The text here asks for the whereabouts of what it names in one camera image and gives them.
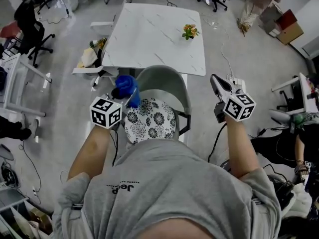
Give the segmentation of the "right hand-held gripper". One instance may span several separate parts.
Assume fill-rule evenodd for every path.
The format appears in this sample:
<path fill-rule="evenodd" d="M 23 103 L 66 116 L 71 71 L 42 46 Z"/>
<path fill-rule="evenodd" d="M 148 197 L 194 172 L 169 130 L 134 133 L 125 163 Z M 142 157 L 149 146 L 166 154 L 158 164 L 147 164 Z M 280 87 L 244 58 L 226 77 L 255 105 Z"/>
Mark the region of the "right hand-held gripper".
<path fill-rule="evenodd" d="M 216 74 L 211 75 L 210 83 L 220 100 L 214 108 L 218 123 L 224 122 L 226 115 L 235 121 L 243 121 L 251 117 L 256 102 L 249 94 L 243 92 L 242 89 L 234 88 L 229 81 Z"/>

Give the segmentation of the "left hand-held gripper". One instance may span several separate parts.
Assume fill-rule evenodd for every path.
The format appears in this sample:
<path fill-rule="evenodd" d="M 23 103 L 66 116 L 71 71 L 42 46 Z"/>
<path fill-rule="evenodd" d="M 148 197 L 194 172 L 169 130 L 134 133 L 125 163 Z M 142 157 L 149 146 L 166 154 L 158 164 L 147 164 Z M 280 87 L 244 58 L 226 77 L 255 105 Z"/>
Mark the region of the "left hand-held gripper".
<path fill-rule="evenodd" d="M 122 100 L 96 97 L 90 105 L 90 119 L 94 125 L 111 129 L 124 123 L 127 108 L 137 108 L 137 88 L 129 98 Z"/>

